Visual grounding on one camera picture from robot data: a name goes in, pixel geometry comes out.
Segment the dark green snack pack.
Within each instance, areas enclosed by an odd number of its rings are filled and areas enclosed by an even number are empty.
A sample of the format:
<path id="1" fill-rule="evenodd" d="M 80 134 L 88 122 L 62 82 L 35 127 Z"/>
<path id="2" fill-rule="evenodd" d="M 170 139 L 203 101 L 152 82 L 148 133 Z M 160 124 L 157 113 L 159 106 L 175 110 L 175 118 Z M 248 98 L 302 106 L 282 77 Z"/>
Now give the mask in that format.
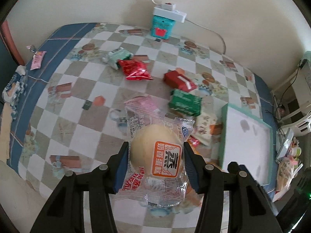
<path id="1" fill-rule="evenodd" d="M 179 89 L 173 89 L 170 94 L 168 106 L 170 109 L 197 117 L 201 114 L 202 98 Z"/>

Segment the pink packet on table edge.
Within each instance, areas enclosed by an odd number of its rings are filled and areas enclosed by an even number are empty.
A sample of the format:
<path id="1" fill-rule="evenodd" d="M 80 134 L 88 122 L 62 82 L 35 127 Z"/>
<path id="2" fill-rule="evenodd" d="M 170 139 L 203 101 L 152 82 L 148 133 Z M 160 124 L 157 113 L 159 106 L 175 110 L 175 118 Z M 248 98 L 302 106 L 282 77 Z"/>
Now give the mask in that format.
<path id="1" fill-rule="evenodd" d="M 46 51 L 38 51 L 34 53 L 30 70 L 37 70 L 41 68 L 45 54 Z"/>

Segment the checkered tablecloth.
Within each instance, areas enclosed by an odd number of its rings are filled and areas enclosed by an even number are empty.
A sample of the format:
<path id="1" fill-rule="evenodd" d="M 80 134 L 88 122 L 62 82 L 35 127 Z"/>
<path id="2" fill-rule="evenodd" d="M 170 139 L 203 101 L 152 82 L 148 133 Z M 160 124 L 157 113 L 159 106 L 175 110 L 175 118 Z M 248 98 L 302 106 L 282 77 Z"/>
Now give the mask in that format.
<path id="1" fill-rule="evenodd" d="M 32 232 L 280 232 L 254 74 L 187 39 L 84 23 L 15 83 L 10 164 L 46 204 Z"/>

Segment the white floral snack packet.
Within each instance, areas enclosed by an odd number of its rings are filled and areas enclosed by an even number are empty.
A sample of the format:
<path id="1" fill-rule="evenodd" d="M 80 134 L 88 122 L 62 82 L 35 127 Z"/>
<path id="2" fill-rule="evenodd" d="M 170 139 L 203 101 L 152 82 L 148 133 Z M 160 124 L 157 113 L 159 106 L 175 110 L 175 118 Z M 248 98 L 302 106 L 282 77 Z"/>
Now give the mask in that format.
<path id="1" fill-rule="evenodd" d="M 211 147 L 213 136 L 218 136 L 222 131 L 222 123 L 218 122 L 214 113 L 202 112 L 196 118 L 194 130 L 191 136 L 201 144 Z"/>

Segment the mint green snack packet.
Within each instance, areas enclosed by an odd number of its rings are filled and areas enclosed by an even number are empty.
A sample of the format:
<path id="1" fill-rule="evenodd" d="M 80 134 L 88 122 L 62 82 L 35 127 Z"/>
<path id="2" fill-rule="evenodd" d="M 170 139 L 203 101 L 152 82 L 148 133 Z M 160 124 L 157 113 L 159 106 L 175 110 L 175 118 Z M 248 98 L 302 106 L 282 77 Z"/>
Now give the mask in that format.
<path id="1" fill-rule="evenodd" d="M 111 52 L 108 52 L 105 57 L 102 58 L 102 61 L 111 66 L 114 70 L 119 70 L 120 65 L 118 60 L 128 60 L 131 59 L 134 55 L 123 47 L 119 47 Z"/>

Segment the shiny red snack bag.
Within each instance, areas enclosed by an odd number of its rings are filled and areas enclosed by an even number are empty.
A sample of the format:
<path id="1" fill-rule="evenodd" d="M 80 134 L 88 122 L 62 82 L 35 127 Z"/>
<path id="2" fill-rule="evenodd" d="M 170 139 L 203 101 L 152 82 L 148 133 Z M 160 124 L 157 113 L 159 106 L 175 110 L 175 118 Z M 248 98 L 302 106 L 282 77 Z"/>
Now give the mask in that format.
<path id="1" fill-rule="evenodd" d="M 145 63 L 135 59 L 118 60 L 118 64 L 128 81 L 153 80 Z"/>

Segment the small red candy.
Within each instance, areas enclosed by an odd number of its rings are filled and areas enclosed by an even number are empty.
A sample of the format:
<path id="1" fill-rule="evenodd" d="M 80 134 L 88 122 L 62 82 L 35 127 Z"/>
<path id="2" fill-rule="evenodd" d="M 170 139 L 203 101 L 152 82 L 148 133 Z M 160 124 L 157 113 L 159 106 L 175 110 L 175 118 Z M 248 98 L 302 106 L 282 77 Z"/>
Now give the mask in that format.
<path id="1" fill-rule="evenodd" d="M 199 140 L 197 140 L 196 138 L 190 136 L 187 140 L 187 142 L 190 144 L 191 147 L 193 148 L 197 148 L 200 145 Z"/>

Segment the red rectangular snack pack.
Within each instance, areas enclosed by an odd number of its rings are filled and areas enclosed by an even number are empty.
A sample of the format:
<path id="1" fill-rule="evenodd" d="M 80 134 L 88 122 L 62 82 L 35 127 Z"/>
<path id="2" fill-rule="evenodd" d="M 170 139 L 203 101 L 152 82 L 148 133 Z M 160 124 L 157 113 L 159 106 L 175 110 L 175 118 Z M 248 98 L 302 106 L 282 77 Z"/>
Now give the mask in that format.
<path id="1" fill-rule="evenodd" d="M 163 81 L 171 88 L 179 89 L 187 93 L 197 88 L 193 81 L 176 70 L 171 70 L 165 73 Z"/>

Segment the pink snack bag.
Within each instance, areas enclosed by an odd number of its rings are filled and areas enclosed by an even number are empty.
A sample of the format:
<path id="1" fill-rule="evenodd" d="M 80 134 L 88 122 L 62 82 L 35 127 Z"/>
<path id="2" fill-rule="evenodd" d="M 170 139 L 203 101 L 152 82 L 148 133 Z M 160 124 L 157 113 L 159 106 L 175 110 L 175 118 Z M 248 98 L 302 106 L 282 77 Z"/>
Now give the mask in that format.
<path id="1" fill-rule="evenodd" d="M 165 112 L 153 101 L 151 96 L 138 96 L 124 102 L 127 118 L 134 115 L 148 115 L 152 117 L 164 117 Z"/>

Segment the teal rimmed white tray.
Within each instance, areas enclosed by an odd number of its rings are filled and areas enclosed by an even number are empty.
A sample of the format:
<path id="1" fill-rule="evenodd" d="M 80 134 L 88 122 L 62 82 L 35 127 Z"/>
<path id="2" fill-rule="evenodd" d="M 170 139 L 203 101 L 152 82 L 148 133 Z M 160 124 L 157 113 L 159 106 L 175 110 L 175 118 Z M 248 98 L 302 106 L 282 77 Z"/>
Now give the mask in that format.
<path id="1" fill-rule="evenodd" d="M 262 186 L 268 185 L 273 167 L 273 130 L 257 116 L 232 104 L 221 109 L 222 132 L 218 160 L 227 171 L 230 162 L 245 165 Z"/>

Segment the white shelf unit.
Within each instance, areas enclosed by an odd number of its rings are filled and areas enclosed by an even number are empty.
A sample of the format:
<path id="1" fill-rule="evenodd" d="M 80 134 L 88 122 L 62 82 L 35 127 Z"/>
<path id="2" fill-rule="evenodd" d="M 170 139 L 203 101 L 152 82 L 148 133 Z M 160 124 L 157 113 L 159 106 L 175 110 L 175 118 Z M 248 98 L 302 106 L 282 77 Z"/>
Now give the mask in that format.
<path id="1" fill-rule="evenodd" d="M 273 116 L 281 129 L 292 129 L 296 137 L 310 133 L 310 51 L 306 51 L 295 71 L 272 89 Z"/>

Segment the bun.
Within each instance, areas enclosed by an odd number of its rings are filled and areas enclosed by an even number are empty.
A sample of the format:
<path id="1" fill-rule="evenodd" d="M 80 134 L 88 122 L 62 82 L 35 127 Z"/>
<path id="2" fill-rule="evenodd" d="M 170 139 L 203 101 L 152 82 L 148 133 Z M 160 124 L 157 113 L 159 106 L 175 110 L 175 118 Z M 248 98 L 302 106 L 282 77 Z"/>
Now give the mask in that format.
<path id="1" fill-rule="evenodd" d="M 180 204 L 188 185 L 183 145 L 194 123 L 171 113 L 127 118 L 129 162 L 121 195 L 158 207 Z"/>

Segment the white power strip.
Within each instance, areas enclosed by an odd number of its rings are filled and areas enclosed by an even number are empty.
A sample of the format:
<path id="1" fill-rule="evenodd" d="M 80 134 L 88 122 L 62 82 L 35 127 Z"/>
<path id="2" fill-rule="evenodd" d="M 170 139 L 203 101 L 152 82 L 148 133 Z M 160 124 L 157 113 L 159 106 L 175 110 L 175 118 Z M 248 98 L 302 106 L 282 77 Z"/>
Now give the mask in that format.
<path id="1" fill-rule="evenodd" d="M 153 9 L 153 15 L 168 18 L 179 23 L 184 23 L 187 17 L 185 12 L 176 10 L 176 5 L 173 3 L 156 5 Z"/>

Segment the teal storage box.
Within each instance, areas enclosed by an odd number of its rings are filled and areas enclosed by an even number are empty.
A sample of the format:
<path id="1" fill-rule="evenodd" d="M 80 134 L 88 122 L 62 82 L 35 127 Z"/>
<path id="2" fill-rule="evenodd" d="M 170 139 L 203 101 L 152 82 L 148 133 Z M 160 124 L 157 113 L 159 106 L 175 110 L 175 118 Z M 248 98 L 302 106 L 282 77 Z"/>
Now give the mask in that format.
<path id="1" fill-rule="evenodd" d="M 174 20 L 154 15 L 150 35 L 155 38 L 168 39 L 175 23 Z"/>

